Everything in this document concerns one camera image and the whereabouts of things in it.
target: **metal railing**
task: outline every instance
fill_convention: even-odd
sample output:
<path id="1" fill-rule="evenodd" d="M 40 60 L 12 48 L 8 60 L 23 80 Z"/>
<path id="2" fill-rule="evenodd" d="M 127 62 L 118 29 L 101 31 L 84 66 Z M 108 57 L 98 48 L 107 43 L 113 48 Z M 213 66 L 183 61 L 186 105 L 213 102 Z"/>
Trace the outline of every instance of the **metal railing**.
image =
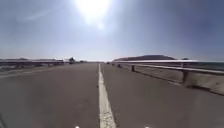
<path id="1" fill-rule="evenodd" d="M 63 60 L 0 60 L 0 66 L 41 66 L 41 65 L 63 65 Z"/>
<path id="2" fill-rule="evenodd" d="M 177 70 L 183 73 L 182 83 L 184 84 L 189 72 L 224 76 L 224 62 L 207 62 L 196 60 L 142 60 L 142 61 L 113 61 L 112 65 L 122 67 L 131 66 L 131 71 L 135 72 L 135 67 L 158 68 L 167 70 Z"/>

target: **road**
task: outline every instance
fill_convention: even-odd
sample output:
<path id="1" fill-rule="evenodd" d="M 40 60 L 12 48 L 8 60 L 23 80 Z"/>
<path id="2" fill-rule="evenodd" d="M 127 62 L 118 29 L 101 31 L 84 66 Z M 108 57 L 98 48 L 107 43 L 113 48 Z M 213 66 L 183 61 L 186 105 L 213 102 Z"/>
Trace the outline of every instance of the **road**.
<path id="1" fill-rule="evenodd" d="M 224 127 L 223 96 L 100 65 L 0 74 L 0 128 Z"/>

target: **mountain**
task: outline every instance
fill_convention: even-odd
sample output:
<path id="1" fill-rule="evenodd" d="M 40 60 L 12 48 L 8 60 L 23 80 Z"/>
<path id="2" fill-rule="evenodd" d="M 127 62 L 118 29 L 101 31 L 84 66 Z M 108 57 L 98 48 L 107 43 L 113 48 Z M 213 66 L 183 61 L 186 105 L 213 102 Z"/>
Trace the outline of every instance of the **mountain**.
<path id="1" fill-rule="evenodd" d="M 135 60 L 175 60 L 175 58 L 164 55 L 144 55 L 137 57 L 125 57 L 115 59 L 114 61 L 135 61 Z"/>

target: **lane marking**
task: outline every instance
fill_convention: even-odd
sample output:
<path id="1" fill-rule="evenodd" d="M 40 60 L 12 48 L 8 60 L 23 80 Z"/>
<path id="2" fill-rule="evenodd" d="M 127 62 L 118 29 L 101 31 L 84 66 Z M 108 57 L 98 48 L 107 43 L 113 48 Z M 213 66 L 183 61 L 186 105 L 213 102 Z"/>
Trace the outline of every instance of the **lane marking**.
<path id="1" fill-rule="evenodd" d="M 114 116 L 111 111 L 108 94 L 104 85 L 103 75 L 99 64 L 99 108 L 100 128 L 116 128 Z"/>
<path id="2" fill-rule="evenodd" d="M 42 71 L 50 71 L 50 70 L 59 69 L 59 68 L 63 68 L 63 67 L 55 67 L 55 68 L 51 68 L 51 69 L 27 71 L 27 72 L 21 72 L 21 73 L 16 73 L 16 74 L 11 74 L 11 75 L 2 75 L 2 76 L 0 76 L 0 79 L 7 78 L 7 77 L 13 77 L 13 76 L 20 76 L 20 75 L 24 75 L 24 74 L 42 72 Z"/>

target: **blue sky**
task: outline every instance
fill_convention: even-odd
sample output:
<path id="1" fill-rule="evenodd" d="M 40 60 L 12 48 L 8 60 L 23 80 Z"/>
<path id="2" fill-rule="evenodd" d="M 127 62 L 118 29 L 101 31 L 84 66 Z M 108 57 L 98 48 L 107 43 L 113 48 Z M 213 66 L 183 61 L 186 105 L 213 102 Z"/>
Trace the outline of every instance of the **blue sky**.
<path id="1" fill-rule="evenodd" d="M 224 61 L 224 1 L 85 1 L 0 0 L 0 58 Z"/>

